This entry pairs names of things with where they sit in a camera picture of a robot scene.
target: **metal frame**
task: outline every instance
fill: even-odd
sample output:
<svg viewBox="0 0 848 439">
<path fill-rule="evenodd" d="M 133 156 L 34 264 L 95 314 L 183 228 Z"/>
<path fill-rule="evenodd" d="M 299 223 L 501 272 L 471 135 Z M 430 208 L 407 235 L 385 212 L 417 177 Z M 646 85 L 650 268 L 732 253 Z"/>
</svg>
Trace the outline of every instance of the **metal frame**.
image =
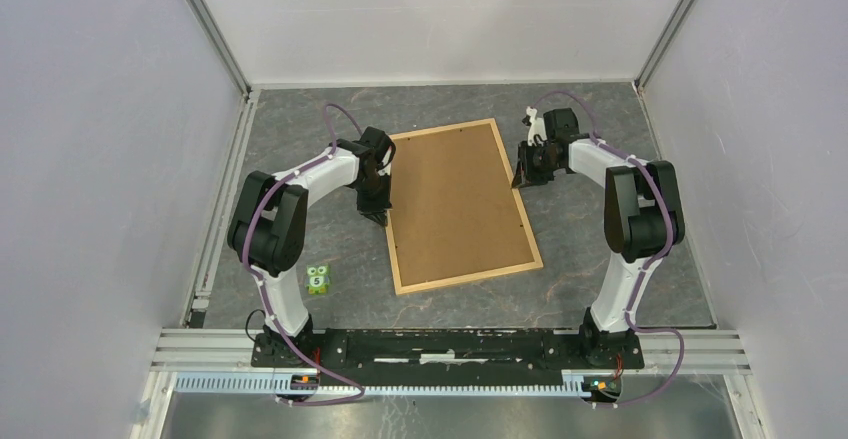
<svg viewBox="0 0 848 439">
<path fill-rule="evenodd" d="M 139 418 L 130 430 L 130 439 L 157 439 L 162 435 L 176 383 L 175 372 L 151 372 L 147 376 Z"/>
<path fill-rule="evenodd" d="M 256 334 L 261 331 L 250 331 Z M 557 331 L 576 334 L 574 329 Z M 736 331 L 688 329 L 681 331 L 686 354 L 680 374 L 749 375 L 751 368 Z M 639 334 L 645 368 L 627 375 L 655 375 L 671 371 L 677 361 L 674 336 Z M 311 368 L 270 369 L 250 366 L 253 341 L 239 329 L 163 329 L 153 355 L 154 372 L 294 372 L 314 374 Z M 570 370 L 570 374 L 610 375 L 613 370 Z"/>
<path fill-rule="evenodd" d="M 771 437 L 759 408 L 754 376 L 725 376 L 724 383 L 730 395 L 733 414 L 742 433 L 742 439 L 767 439 Z"/>
<path fill-rule="evenodd" d="M 256 114 L 256 105 L 259 103 L 261 92 L 261 90 L 256 90 L 248 96 L 247 102 L 239 115 L 233 140 L 230 142 L 226 163 L 218 181 L 214 206 L 211 218 L 208 221 L 209 226 L 206 230 L 203 246 L 196 256 L 192 268 L 194 288 L 186 301 L 185 323 L 189 323 L 193 313 L 204 312 L 209 307 L 209 296 L 215 282 L 218 260 L 221 257 L 221 248 L 226 238 L 227 224 L 238 189 L 239 174 L 241 173 L 244 156 L 247 153 L 247 142 L 250 138 L 253 117 Z"/>
<path fill-rule="evenodd" d="M 692 9 L 692 5 L 694 3 L 695 0 L 679 0 L 677 2 L 677 5 L 674 7 L 674 11 L 671 13 L 671 17 L 668 18 L 668 22 L 666 23 L 665 28 L 663 28 L 662 34 L 660 34 L 659 39 L 657 39 L 657 43 L 648 55 L 648 60 L 645 62 L 645 65 L 642 66 L 642 70 L 639 72 L 639 75 L 636 76 L 636 80 L 633 81 L 637 88 L 645 87 L 648 81 L 650 81 L 651 76 L 657 69 L 657 65 L 665 55 L 665 51 L 668 50 L 669 44 L 671 44 L 671 41 L 674 40 L 674 37 L 677 35 L 677 31 L 680 29 L 680 26 L 686 19 L 686 16 L 689 15 L 689 11 Z"/>
<path fill-rule="evenodd" d="M 191 9 L 194 11 L 195 16 L 197 16 L 200 26 L 203 28 L 204 32 L 206 32 L 206 36 L 212 42 L 212 46 L 215 48 L 218 56 L 224 62 L 224 66 L 227 68 L 227 73 L 229 73 L 233 83 L 239 88 L 242 94 L 250 94 L 250 83 L 241 71 L 238 62 L 236 62 L 236 58 L 230 50 L 230 47 L 227 45 L 227 41 L 224 40 L 224 35 L 215 23 L 215 19 L 212 17 L 212 13 L 209 11 L 206 1 L 187 1 L 189 6 L 191 6 Z"/>
<path fill-rule="evenodd" d="M 736 331 L 684 330 L 686 355 L 682 375 L 720 375 L 725 379 L 733 411 L 743 439 L 770 437 L 757 408 L 756 384 L 742 342 Z M 572 329 L 557 331 L 574 334 Z M 660 334 L 639 334 L 645 358 L 645 369 L 625 370 L 625 375 L 663 375 L 677 359 L 676 338 Z M 153 357 L 142 399 L 139 422 L 133 426 L 131 439 L 160 437 L 174 392 L 182 393 L 246 393 L 289 392 L 294 375 L 315 374 L 312 368 L 250 367 L 253 342 L 242 330 L 230 329 L 163 329 Z M 574 381 L 584 375 L 609 375 L 612 370 L 563 371 L 563 386 L 548 388 L 368 388 L 369 395 L 429 396 L 558 396 L 577 397 Z M 344 387 L 320 388 L 316 394 L 346 394 Z"/>
</svg>

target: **gray floor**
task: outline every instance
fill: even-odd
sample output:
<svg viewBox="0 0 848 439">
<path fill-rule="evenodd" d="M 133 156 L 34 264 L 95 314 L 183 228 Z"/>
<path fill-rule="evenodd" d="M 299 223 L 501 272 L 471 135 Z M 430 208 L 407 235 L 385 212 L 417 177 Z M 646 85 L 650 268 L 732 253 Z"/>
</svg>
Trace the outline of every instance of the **gray floor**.
<svg viewBox="0 0 848 439">
<path fill-rule="evenodd" d="M 660 379 L 626 376 L 623 399 Z M 176 394 L 163 438 L 740 438 L 720 376 L 678 377 L 660 396 L 592 411 L 562 397 L 375 397 L 333 407 L 280 406 L 267 396 Z"/>
<path fill-rule="evenodd" d="M 243 179 L 300 164 L 329 142 L 321 120 L 326 101 L 347 107 L 363 127 L 404 132 L 494 117 L 507 152 L 526 138 L 525 107 L 545 92 L 567 87 L 601 118 L 603 137 L 645 159 L 656 158 L 648 125 L 629 84 L 522 84 L 263 91 L 250 135 Z M 565 104 L 549 100 L 541 110 Z M 581 127 L 586 121 L 578 112 Z M 340 137 L 356 132 L 343 116 Z M 513 167 L 515 157 L 510 157 Z M 461 193 L 462 185 L 457 185 Z M 397 297 L 383 229 L 361 218 L 350 190 L 337 190 L 309 210 L 306 264 L 329 263 L 326 296 L 304 300 L 317 327 L 573 327 L 594 301 L 609 257 L 603 235 L 603 191 L 585 177 L 557 177 L 521 191 L 545 267 L 482 282 Z M 259 307 L 253 280 L 226 249 L 218 265 L 207 328 L 243 327 Z M 711 324 L 692 254 L 684 244 L 654 274 L 637 316 L 643 325 Z"/>
</svg>

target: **marble-patterned floor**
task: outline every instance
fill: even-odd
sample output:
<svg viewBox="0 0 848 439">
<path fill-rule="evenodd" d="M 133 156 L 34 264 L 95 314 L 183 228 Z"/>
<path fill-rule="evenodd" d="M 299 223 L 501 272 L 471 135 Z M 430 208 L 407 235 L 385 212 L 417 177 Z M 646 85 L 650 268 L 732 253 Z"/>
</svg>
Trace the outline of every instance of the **marble-patterned floor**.
<svg viewBox="0 0 848 439">
<path fill-rule="evenodd" d="M 371 125 L 389 134 L 494 117 L 514 167 L 516 147 L 527 134 L 521 124 L 525 107 L 561 87 L 594 106 L 607 141 L 641 158 L 656 158 L 639 101 L 625 83 L 268 90 L 259 97 L 241 180 L 254 170 L 288 169 L 323 150 L 329 139 L 321 107 L 327 101 L 348 108 L 363 128 Z M 564 99 L 551 98 L 540 110 L 563 105 L 568 105 Z M 347 119 L 337 116 L 339 136 L 356 139 Z M 581 128 L 588 127 L 582 111 L 578 117 Z M 603 235 L 603 191 L 585 177 L 563 175 L 547 186 L 523 189 L 521 195 L 543 269 L 395 296 L 385 231 L 359 216 L 353 191 L 331 193 L 309 210 L 306 246 L 298 263 L 303 280 L 306 264 L 332 267 L 327 295 L 309 296 L 305 288 L 302 291 L 315 326 L 576 327 L 600 290 L 609 258 Z M 204 327 L 243 327 L 247 314 L 259 306 L 252 278 L 240 267 L 235 253 L 226 249 Z M 686 241 L 672 250 L 654 274 L 637 322 L 649 326 L 712 323 Z"/>
</svg>

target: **black mounting plate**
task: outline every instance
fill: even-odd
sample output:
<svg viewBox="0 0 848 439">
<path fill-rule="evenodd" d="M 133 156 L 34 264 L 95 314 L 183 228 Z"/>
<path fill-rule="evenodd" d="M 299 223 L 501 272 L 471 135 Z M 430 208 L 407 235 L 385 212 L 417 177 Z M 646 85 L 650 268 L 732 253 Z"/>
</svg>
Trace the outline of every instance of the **black mounting plate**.
<svg viewBox="0 0 848 439">
<path fill-rule="evenodd" d="M 257 336 L 253 367 L 293 366 L 292 353 L 273 335 Z M 304 353 L 365 386 L 561 385 L 563 369 L 615 369 L 618 355 L 587 357 L 577 330 L 327 329 L 299 339 L 311 348 Z M 621 354 L 624 369 L 645 367 L 635 340 Z M 328 376 L 322 383 L 340 384 Z"/>
</svg>

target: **cork board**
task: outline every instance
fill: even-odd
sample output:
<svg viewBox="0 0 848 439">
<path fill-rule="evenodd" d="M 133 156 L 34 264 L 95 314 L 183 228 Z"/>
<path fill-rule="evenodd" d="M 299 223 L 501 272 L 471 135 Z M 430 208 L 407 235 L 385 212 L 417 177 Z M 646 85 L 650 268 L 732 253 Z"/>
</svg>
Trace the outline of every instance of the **cork board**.
<svg viewBox="0 0 848 439">
<path fill-rule="evenodd" d="M 494 119 L 392 140 L 386 234 L 398 294 L 542 267 Z"/>
</svg>

